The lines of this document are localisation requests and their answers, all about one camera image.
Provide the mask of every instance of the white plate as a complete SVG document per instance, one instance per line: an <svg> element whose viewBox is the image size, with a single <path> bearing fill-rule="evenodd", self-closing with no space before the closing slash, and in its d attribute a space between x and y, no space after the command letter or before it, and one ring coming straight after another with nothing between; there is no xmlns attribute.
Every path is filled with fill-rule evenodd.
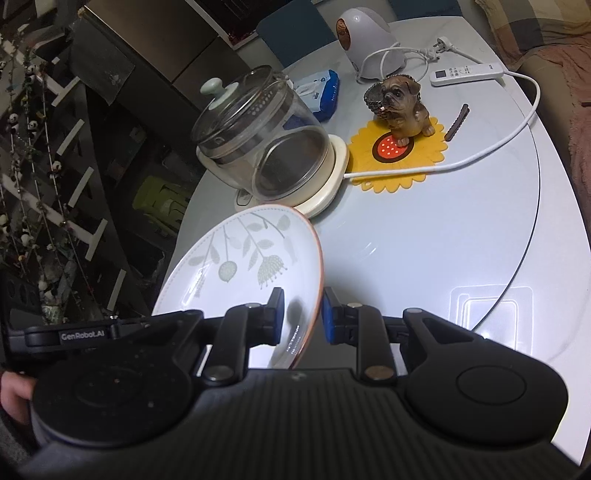
<svg viewBox="0 0 591 480"><path fill-rule="evenodd" d="M267 302L285 291L281 342L251 349L250 368L289 368L316 321L324 266L316 231L296 210L259 205L212 228L195 243L160 291L153 315L199 309L223 316L235 305Z"/></svg>

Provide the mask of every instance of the blue package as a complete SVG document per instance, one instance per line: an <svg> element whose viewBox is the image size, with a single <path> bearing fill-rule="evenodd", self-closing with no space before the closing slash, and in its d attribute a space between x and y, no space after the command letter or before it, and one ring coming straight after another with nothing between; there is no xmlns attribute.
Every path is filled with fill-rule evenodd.
<svg viewBox="0 0 591 480"><path fill-rule="evenodd" d="M294 90L319 122L333 116L339 94L339 76L333 70L316 72L294 82Z"/></svg>

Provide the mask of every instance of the human hand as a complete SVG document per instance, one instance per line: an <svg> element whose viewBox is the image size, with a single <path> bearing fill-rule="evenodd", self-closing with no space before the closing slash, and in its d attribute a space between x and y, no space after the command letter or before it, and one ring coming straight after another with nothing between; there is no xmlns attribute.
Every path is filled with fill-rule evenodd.
<svg viewBox="0 0 591 480"><path fill-rule="evenodd" d="M0 378L0 404L21 425L31 423L27 401L33 397L35 383L36 379L14 372L4 372Z"/></svg>

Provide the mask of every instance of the white power cord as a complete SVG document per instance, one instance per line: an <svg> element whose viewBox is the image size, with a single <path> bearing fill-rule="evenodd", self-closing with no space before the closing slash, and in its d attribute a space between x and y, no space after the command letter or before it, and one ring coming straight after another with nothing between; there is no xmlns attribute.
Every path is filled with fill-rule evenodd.
<svg viewBox="0 0 591 480"><path fill-rule="evenodd" d="M452 52L457 53L458 55L461 55L463 57L466 57L467 59L470 59L476 63L482 63L480 60L475 59L471 55L469 55L465 52L462 52L461 50L454 47L449 42L449 40L446 39L445 37L438 38L437 44L435 46L439 46L438 53L440 53L441 51L452 51ZM461 167L468 165L476 160L479 160L480 158L488 155L489 153L494 152L495 150L501 148L506 143L509 143L511 140L513 140L519 134L519 132L521 132L527 126L528 122L534 116L535 111L538 108L538 104L540 103L541 91L540 91L540 85L538 84L538 82L536 82L533 78L528 77L527 75L522 75L521 73L516 73L516 72L510 72L507 69L505 69L505 74L511 75L513 77L519 77L519 78L522 78L525 80L529 80L530 82L532 82L535 85L535 101L531 107L531 110L525 116L523 121L509 135L503 137L502 139L500 139L498 142L494 143L490 147L485 148L484 150L482 150L478 153L475 153L474 155L471 155L468 158L464 158L463 160L460 160L460 161L457 161L454 163L433 165L433 166L429 166L429 167L401 168L398 170L377 170L377 171L351 172L351 173L345 173L344 178L356 179L356 178L360 178L360 177L391 177L391 176L401 176L401 175L414 175L414 174L418 174L418 173L436 173L436 172L456 170L457 168L461 168Z"/></svg>
<svg viewBox="0 0 591 480"><path fill-rule="evenodd" d="M429 61L430 60L437 60L439 58L439 56L437 55L437 52L435 50L433 50L432 48L406 48L406 47L399 47L399 45L400 45L400 43L396 42L388 48L382 48L381 50L376 50L373 53L370 53L367 57L365 57L363 62L361 63L361 67L359 68L359 70L357 72L357 77L356 77L357 82L359 83L359 79L361 78L361 73L363 72L363 68L365 67L365 63L368 61L368 59L370 57L377 55L378 53L384 54L384 55L382 55L382 60L379 62L379 74L380 74L381 80L385 79L384 61L386 60L386 56L388 55L388 53L390 53L391 51L399 50L399 51L405 51L408 53L416 53L416 54L420 55L423 60L425 60L425 71L418 79L416 79L417 82L420 81L427 74L427 72L429 70Z"/></svg>

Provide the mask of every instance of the screw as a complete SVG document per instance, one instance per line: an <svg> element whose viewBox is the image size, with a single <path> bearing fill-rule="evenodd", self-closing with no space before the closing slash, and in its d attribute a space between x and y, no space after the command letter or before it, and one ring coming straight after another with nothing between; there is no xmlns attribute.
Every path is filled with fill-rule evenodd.
<svg viewBox="0 0 591 480"><path fill-rule="evenodd" d="M232 378L234 370L226 365L214 365L213 367L207 367L203 371L203 375L213 382L223 382Z"/></svg>
<svg viewBox="0 0 591 480"><path fill-rule="evenodd" d="M372 365L365 369L365 376L374 381L389 380L394 376L394 370L385 365Z"/></svg>

